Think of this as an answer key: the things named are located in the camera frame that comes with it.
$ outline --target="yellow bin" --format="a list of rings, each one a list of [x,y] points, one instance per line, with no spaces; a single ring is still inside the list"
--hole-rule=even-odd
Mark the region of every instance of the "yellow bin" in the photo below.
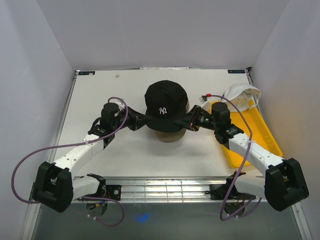
[[[252,130],[252,140],[256,141],[256,143],[258,143],[261,147],[267,149],[274,155],[282,157],[283,153],[280,150],[280,147],[278,146],[274,136],[272,136],[267,124],[262,118],[257,107],[245,110],[242,112],[242,114]],[[231,112],[230,117],[231,123],[236,125],[238,128],[242,129],[249,136],[249,130],[244,121],[242,120],[240,114],[238,112]],[[222,147],[230,166],[233,168],[240,167],[244,158],[240,156],[238,153],[228,150],[223,145]],[[247,161],[244,165],[248,166],[251,165],[251,163]]]

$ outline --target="white wall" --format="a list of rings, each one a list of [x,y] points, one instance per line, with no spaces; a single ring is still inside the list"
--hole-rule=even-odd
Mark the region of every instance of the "white wall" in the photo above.
[[[320,239],[320,1],[290,0],[253,66],[260,106],[285,157],[302,166],[310,197],[302,208]]]
[[[37,0],[75,70],[252,66],[288,0]]]
[[[20,237],[27,204],[11,192],[17,162],[52,144],[73,70],[35,0],[0,0],[0,239]],[[39,163],[28,159],[16,187],[28,198]]]

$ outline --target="white table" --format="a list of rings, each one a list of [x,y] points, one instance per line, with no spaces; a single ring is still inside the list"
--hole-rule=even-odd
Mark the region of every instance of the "white table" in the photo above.
[[[112,70],[96,71],[95,75],[78,75],[59,144],[80,142],[92,122],[100,116],[109,97],[123,98],[128,106],[144,114],[144,94],[149,85],[160,80],[171,80],[182,85],[188,94],[190,108],[201,104],[201,95],[222,95],[234,83],[248,83],[246,74],[229,74],[225,69]],[[58,149],[55,159],[68,151],[70,148]],[[187,131],[181,140],[164,143],[157,139],[154,131],[144,126],[135,132],[129,129],[118,132],[112,143],[92,158],[77,175],[206,178],[229,176],[235,170],[227,163],[213,131]],[[243,170],[251,176],[261,175],[253,166]]]

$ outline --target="white embroidered logo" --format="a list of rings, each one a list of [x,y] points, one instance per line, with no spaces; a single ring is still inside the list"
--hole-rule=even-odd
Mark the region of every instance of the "white embroidered logo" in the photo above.
[[[167,113],[167,109],[165,107],[160,107],[159,110],[160,110],[160,115],[161,114],[165,115]]]

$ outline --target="white hat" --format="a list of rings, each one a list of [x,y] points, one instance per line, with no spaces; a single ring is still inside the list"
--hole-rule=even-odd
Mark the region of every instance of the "white hat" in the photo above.
[[[254,108],[261,97],[261,91],[248,84],[248,83],[234,83],[232,84],[222,95],[226,99],[229,99],[236,107],[241,111]],[[253,105],[249,106],[250,100],[255,97],[255,102]],[[228,105],[230,112],[237,112],[237,110],[226,100],[221,99],[221,102]]]

